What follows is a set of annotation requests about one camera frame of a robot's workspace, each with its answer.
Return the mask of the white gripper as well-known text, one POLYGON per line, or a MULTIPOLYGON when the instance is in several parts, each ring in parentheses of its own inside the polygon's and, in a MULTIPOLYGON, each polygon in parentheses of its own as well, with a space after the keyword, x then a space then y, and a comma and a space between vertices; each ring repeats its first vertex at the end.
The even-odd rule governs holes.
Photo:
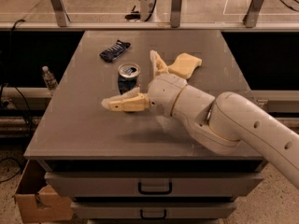
POLYGON ((187 81, 168 74, 168 66, 157 51, 152 50, 149 57, 155 78, 149 84, 148 94, 142 93, 139 88, 133 88, 122 95, 103 99, 103 108, 118 112, 140 112, 149 108, 158 116, 171 116, 173 106, 187 81))

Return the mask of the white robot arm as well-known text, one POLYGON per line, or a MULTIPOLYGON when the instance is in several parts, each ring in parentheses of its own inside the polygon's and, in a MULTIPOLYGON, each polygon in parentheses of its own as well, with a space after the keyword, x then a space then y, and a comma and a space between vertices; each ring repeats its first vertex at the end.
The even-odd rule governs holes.
POLYGON ((234 92, 214 97, 188 84, 202 60, 181 53, 168 65, 157 51, 150 53, 153 80, 148 91, 134 88, 106 98, 110 111, 139 112, 179 120, 200 145, 229 154, 240 142, 249 144, 299 188, 299 135, 250 100, 234 92))

